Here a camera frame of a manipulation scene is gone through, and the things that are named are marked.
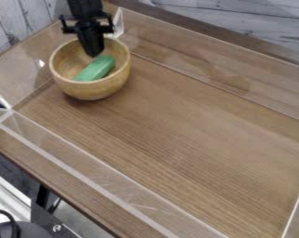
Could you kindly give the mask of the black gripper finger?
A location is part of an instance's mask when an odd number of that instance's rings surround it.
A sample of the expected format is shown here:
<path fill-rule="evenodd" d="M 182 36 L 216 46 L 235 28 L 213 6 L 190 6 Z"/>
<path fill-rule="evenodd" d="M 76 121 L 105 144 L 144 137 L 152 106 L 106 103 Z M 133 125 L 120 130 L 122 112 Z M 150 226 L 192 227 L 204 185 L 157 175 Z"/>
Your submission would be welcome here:
<path fill-rule="evenodd" d="M 93 57 L 93 31 L 89 27 L 78 27 L 77 28 L 77 36 L 78 36 L 78 41 L 82 45 L 84 51 L 88 56 Z"/>
<path fill-rule="evenodd" d="M 93 56 L 97 56 L 104 50 L 104 35 L 98 27 L 93 29 Z"/>

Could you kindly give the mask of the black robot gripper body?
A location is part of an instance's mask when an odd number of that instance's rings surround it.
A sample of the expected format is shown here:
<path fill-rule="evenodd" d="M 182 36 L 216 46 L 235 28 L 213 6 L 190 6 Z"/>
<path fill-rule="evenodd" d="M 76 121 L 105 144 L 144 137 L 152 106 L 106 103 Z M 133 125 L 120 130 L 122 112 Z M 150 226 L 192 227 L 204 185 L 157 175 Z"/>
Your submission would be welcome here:
<path fill-rule="evenodd" d="M 66 0 L 70 14 L 60 15 L 64 33 L 104 34 L 114 32 L 113 18 L 102 10 L 101 0 Z"/>

